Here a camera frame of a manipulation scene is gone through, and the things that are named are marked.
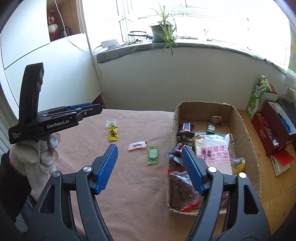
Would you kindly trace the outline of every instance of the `white glove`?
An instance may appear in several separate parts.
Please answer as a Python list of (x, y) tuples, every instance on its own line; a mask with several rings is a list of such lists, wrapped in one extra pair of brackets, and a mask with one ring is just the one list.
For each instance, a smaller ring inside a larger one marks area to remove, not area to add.
[(59, 157), (55, 148), (61, 136), (51, 134), (47, 141), (26, 140), (12, 146), (9, 154), (11, 165), (22, 175), (27, 176), (32, 197), (37, 201), (50, 174), (56, 171), (54, 161)]

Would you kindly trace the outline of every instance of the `red plastic bag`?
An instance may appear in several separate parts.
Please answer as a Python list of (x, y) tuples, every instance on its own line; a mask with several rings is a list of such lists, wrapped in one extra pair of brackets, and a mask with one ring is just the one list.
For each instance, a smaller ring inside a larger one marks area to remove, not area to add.
[(195, 209), (200, 201), (201, 195), (194, 190), (187, 171), (178, 172), (168, 170), (169, 174), (175, 178), (174, 187), (178, 189), (181, 200), (180, 212), (189, 212)]

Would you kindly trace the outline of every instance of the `potted plant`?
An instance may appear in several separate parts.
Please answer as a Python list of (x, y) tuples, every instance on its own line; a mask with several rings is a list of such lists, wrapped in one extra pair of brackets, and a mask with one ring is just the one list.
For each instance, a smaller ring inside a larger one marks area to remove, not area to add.
[[(159, 7), (160, 7), (160, 12), (153, 9), (161, 17), (161, 21), (158, 22), (159, 25), (151, 26), (151, 30), (153, 33), (153, 41), (152, 42), (153, 43), (167, 43), (165, 45), (164, 49), (166, 47), (169, 47), (172, 52), (172, 56), (173, 56), (172, 44), (177, 46), (177, 44), (176, 44), (177, 37), (173, 35), (173, 32), (177, 31), (176, 22), (171, 14), (165, 14), (165, 6), (162, 7), (159, 4)], [(168, 22), (167, 19), (169, 16), (171, 16), (173, 18), (174, 26)]]

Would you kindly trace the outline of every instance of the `red box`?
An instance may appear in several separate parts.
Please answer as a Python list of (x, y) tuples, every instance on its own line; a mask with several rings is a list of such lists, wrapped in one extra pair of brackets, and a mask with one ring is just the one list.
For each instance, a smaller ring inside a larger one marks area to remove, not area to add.
[[(270, 105), (270, 103), (268, 101), (266, 101), (264, 103), (264, 106), (261, 110), (261, 114), (266, 119), (268, 124), (270, 125), (270, 129), (273, 132), (275, 138), (277, 139), (277, 141), (279, 143), (278, 146), (274, 146), (264, 125), (262, 124), (262, 122), (260, 121), (258, 116), (254, 115), (251, 123), (254, 126), (254, 128), (255, 128), (255, 130), (262, 142), (262, 145), (264, 147), (266, 155), (270, 155), (272, 153), (278, 152), (278, 151), (286, 148), (286, 146), (291, 144), (292, 141), (294, 139), (296, 139), (296, 133), (289, 133), (287, 131), (282, 120), (280, 119), (280, 117), (278, 116), (278, 114), (276, 113), (276, 111), (273, 109), (273, 107)], [(292, 125), (290, 124), (289, 126), (290, 126), (290, 128), (295, 129), (293, 124)]]

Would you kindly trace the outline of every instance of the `spider plant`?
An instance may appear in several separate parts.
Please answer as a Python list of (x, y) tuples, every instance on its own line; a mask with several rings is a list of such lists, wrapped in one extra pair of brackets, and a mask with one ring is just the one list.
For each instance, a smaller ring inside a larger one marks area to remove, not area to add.
[[(153, 9), (155, 12), (157, 12), (157, 14), (161, 17), (161, 21), (159, 21), (159, 25), (162, 27), (163, 31), (164, 31), (164, 34), (160, 34), (160, 33), (157, 33), (159, 35), (159, 37), (161, 37), (161, 39), (163, 41), (165, 41), (167, 44), (165, 45), (165, 47), (163, 48), (163, 51), (164, 49), (168, 46), (172, 52), (172, 56), (173, 56), (173, 48), (172, 48), (172, 44), (176, 45), (176, 39), (177, 37), (173, 35), (173, 32), (176, 31), (177, 32), (177, 25), (176, 25), (176, 22), (175, 22), (175, 19), (174, 17), (171, 15), (171, 14), (166, 14), (165, 13), (165, 6), (161, 6), (159, 4), (159, 8), (160, 8), (160, 11), (156, 11), (155, 9)], [(174, 21), (174, 25), (170, 24), (168, 22), (168, 17), (171, 16), (173, 21)]]

